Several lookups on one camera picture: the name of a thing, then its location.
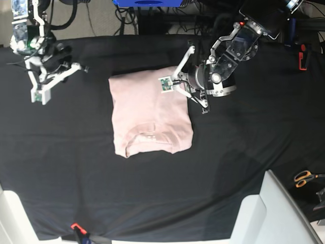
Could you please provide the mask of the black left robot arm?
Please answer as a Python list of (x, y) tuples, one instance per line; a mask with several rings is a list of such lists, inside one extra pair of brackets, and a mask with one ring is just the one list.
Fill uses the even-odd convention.
[(234, 92), (237, 87), (230, 76), (238, 64), (256, 55), (262, 36), (275, 40), (301, 4), (302, 1), (246, 1), (239, 9), (243, 20), (234, 22), (233, 30), (212, 44), (209, 55), (198, 66), (191, 65), (188, 72), (182, 72), (191, 56), (198, 53), (195, 45), (190, 45), (174, 73), (159, 78), (162, 92), (179, 92), (208, 113), (208, 97)]

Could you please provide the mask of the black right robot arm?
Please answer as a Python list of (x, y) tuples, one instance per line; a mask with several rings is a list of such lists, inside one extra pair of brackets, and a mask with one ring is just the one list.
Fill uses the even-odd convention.
[(51, 90), (66, 82), (77, 71), (88, 72), (88, 67), (72, 60), (72, 49), (57, 42), (53, 31), (68, 28), (75, 20), (79, 1), (71, 1), (72, 13), (62, 25), (52, 23), (54, 1), (12, 1), (13, 35), (10, 48), (22, 60), (14, 65), (28, 73), (32, 83), (31, 101), (46, 105), (51, 99)]

